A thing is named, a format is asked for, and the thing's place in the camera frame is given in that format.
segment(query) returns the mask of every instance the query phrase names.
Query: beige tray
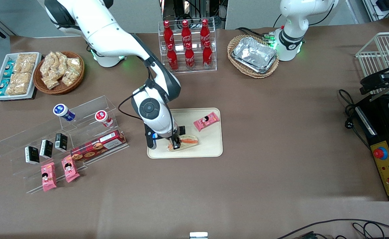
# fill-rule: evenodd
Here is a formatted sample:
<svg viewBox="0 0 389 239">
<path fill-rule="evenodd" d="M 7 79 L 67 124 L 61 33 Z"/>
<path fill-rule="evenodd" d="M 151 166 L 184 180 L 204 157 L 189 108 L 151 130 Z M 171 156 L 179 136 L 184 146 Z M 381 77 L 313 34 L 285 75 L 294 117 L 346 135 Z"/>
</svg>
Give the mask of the beige tray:
<svg viewBox="0 0 389 239">
<path fill-rule="evenodd" d="M 219 122 L 202 129 L 199 132 L 193 122 L 214 112 L 220 119 Z M 170 159 L 170 158 L 201 158 L 218 157 L 222 154 L 222 133 L 221 133 L 221 113 L 217 108 L 199 108 L 199 109 L 172 109 L 172 116 L 175 118 L 178 126 L 186 127 L 186 134 L 195 135 L 199 144 L 191 148 L 168 152 L 168 140 L 157 140 L 156 149 L 147 149 L 147 156 L 151 159 Z"/>
</svg>

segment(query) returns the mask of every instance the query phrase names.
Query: red emergency stop button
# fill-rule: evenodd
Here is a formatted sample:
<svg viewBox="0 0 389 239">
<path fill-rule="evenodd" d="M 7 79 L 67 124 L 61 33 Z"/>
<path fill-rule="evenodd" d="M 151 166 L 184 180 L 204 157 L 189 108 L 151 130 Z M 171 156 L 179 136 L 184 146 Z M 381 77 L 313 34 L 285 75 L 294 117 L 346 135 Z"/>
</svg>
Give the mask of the red emergency stop button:
<svg viewBox="0 0 389 239">
<path fill-rule="evenodd" d="M 384 147 L 379 147 L 373 151 L 373 155 L 381 160 L 388 158 L 388 151 Z"/>
</svg>

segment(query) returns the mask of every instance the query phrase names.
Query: gray floor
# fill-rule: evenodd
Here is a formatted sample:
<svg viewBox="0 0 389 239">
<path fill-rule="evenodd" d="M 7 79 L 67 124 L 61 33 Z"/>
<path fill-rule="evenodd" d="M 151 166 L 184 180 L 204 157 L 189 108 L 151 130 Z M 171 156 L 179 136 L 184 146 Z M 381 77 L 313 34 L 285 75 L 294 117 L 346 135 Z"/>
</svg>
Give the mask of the gray floor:
<svg viewBox="0 0 389 239">
<path fill-rule="evenodd" d="M 339 4 L 342 6 L 331 20 L 330 25 L 365 23 L 369 21 L 361 0 L 349 0 L 349 2 L 339 0 Z M 55 37 L 64 35 L 51 24 L 43 7 L 37 0 L 0 0 L 0 20 L 20 36 Z M 0 38 L 0 66 L 4 55 L 9 52 L 9 40 Z"/>
</svg>

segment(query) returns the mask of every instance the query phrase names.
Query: white tray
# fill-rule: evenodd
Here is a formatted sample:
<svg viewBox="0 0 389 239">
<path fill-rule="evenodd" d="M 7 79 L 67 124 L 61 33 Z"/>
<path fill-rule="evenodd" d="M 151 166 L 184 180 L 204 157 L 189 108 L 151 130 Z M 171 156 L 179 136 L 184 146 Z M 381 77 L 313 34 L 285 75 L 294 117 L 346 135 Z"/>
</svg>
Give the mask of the white tray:
<svg viewBox="0 0 389 239">
<path fill-rule="evenodd" d="M 220 121 L 202 129 L 200 132 L 196 129 L 193 122 L 210 114 L 216 113 Z M 147 149 L 147 156 L 151 159 L 170 159 L 170 158 L 201 158 L 218 157 L 222 154 L 222 133 L 221 133 L 221 113 L 217 108 L 199 108 L 199 109 L 172 109 L 172 116 L 175 118 L 178 126 L 186 127 L 186 134 L 195 135 L 199 144 L 184 150 L 174 152 L 167 151 L 168 140 L 157 140 L 156 149 Z"/>
<path fill-rule="evenodd" d="M 34 71 L 35 71 L 35 68 L 37 68 L 37 65 L 41 61 L 41 53 L 39 53 L 39 52 L 22 52 L 22 53 L 35 53 L 37 55 L 37 59 L 35 60 L 35 64 L 34 64 L 34 69 L 32 70 L 31 81 L 29 82 L 28 90 L 26 91 L 26 94 L 0 96 L 0 100 L 29 99 L 29 98 L 32 98 L 32 95 L 34 94 L 34 89 L 35 89 L 34 81 L 33 81 Z M 6 68 L 7 62 L 9 61 L 9 59 L 16 60 L 17 56 L 19 54 L 20 53 L 10 53 L 10 54 L 7 54 L 5 56 L 4 61 L 3 61 L 3 65 L 1 66 L 1 69 L 0 69 L 0 83 L 1 83 L 1 80 L 3 79 L 3 73 L 4 73 L 4 69 Z"/>
</svg>

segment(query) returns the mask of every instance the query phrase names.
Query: pink snack package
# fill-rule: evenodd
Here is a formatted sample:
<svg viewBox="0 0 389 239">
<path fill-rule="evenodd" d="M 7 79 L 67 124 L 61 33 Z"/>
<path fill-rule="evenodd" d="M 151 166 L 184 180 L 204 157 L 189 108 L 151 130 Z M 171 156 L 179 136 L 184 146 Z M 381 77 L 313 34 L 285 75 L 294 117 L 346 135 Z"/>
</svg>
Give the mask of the pink snack package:
<svg viewBox="0 0 389 239">
<path fill-rule="evenodd" d="M 196 127 L 197 130 L 199 130 L 199 132 L 210 126 L 211 124 L 215 123 L 215 122 L 218 122 L 220 121 L 220 119 L 217 117 L 217 115 L 212 112 L 210 113 L 209 115 L 197 120 L 197 121 L 194 121 L 193 124 L 194 126 Z"/>
<path fill-rule="evenodd" d="M 57 188 L 54 162 L 41 166 L 42 188 L 44 192 Z"/>
<path fill-rule="evenodd" d="M 62 166 L 64 170 L 64 176 L 66 177 L 66 182 L 71 182 L 72 180 L 79 177 L 78 172 L 76 171 L 75 161 L 70 155 L 62 159 Z"/>
</svg>

